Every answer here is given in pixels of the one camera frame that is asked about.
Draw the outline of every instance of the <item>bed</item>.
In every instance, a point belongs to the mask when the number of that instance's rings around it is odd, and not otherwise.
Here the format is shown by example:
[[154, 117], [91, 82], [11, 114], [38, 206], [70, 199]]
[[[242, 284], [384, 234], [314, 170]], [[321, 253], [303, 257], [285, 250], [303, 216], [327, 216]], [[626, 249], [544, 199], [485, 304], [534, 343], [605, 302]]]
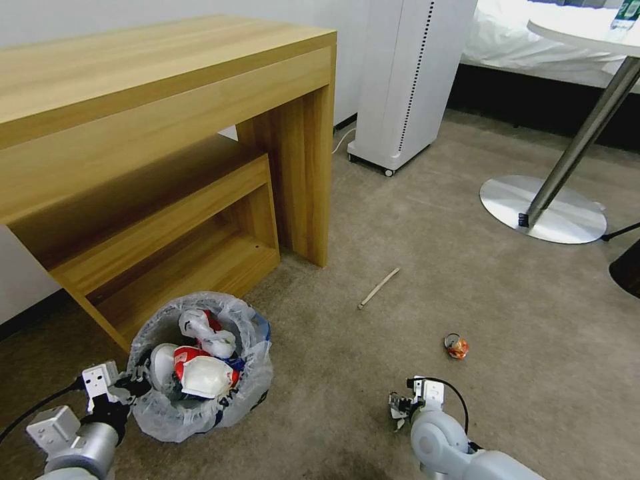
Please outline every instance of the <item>bed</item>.
[[[623, 57], [579, 49], [528, 30], [531, 17], [554, 15], [558, 9], [572, 9], [576, 20], [584, 22], [610, 22], [616, 12], [530, 0], [478, 0], [449, 106], [574, 136]], [[640, 93], [640, 83], [633, 92]], [[630, 95], [599, 142], [640, 149], [638, 135], [631, 131], [638, 109], [640, 95]]]
[[[478, 0], [462, 62], [552, 80], [605, 87], [623, 57], [579, 49], [527, 29], [530, 18], [572, 9], [576, 21], [610, 23], [614, 9], [560, 6], [530, 0]], [[640, 85], [634, 92], [640, 93]]]

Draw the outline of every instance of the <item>wooden stick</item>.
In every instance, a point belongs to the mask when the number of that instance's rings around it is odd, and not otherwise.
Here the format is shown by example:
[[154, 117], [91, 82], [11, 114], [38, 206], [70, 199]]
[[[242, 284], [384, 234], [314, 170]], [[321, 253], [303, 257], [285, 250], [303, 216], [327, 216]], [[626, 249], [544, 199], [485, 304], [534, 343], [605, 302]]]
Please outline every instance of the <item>wooden stick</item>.
[[371, 290], [370, 294], [368, 294], [366, 296], [366, 298], [364, 300], [362, 300], [362, 302], [360, 302], [360, 305], [358, 305], [358, 310], [362, 310], [364, 308], [364, 306], [369, 302], [369, 300], [371, 300], [373, 298], [373, 296], [378, 293], [378, 290], [380, 290], [382, 288], [382, 286], [388, 282], [389, 280], [391, 280], [391, 277], [394, 276], [396, 273], [398, 273], [400, 271], [399, 268], [396, 268], [394, 271], [392, 271], [390, 274], [388, 274], [384, 280], [382, 280], [382, 282], [378, 283], [375, 288], [373, 290]]

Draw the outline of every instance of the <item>floor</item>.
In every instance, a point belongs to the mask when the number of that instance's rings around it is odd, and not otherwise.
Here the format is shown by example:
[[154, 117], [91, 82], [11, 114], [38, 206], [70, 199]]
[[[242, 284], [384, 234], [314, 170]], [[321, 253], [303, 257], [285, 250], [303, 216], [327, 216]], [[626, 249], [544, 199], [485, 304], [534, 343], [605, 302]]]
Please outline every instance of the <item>floor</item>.
[[[247, 296], [273, 329], [266, 402], [236, 427], [180, 445], [144, 436], [131, 420], [117, 477], [421, 479], [409, 429], [394, 433], [387, 408], [389, 391], [421, 374], [462, 392], [470, 438], [547, 479], [636, 478], [640, 300], [607, 266], [637, 233], [545, 243], [496, 222], [477, 196], [497, 175], [544, 177], [567, 142], [448, 111], [438, 140], [390, 179], [349, 163], [344, 143], [333, 160], [328, 267], [284, 253]], [[596, 146], [570, 184], [607, 206], [612, 229], [639, 220], [637, 154]], [[125, 362], [64, 295], [30, 316], [38, 321], [0, 343], [0, 425], [92, 362]], [[469, 341], [464, 361], [443, 351], [452, 331]], [[462, 420], [447, 395], [445, 410]], [[64, 401], [84, 406], [80, 393]], [[44, 455], [23, 429], [0, 446], [3, 478], [41, 472]]]

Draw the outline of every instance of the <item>bottle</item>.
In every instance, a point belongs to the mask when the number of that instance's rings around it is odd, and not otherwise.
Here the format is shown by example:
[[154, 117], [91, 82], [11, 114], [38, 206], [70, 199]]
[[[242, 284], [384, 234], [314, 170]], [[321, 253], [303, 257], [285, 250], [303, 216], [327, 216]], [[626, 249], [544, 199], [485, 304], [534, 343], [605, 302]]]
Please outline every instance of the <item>bottle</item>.
[[629, 30], [638, 17], [640, 17], [640, 0], [624, 0], [611, 23], [611, 28]]

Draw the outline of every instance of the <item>white wall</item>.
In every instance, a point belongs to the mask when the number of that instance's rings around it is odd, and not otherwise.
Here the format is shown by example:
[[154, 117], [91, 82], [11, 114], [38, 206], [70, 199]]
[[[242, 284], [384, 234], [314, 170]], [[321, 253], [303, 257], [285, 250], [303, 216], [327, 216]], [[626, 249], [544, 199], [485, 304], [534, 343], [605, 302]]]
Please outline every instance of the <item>white wall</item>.
[[[213, 13], [338, 30], [334, 123], [356, 113], [369, 0], [1, 0], [0, 47]], [[0, 225], [0, 323], [56, 289]]]
[[357, 111], [370, 0], [1, 0], [0, 47], [232, 13], [338, 30], [335, 114]]
[[10, 230], [0, 225], [0, 323], [59, 288]]

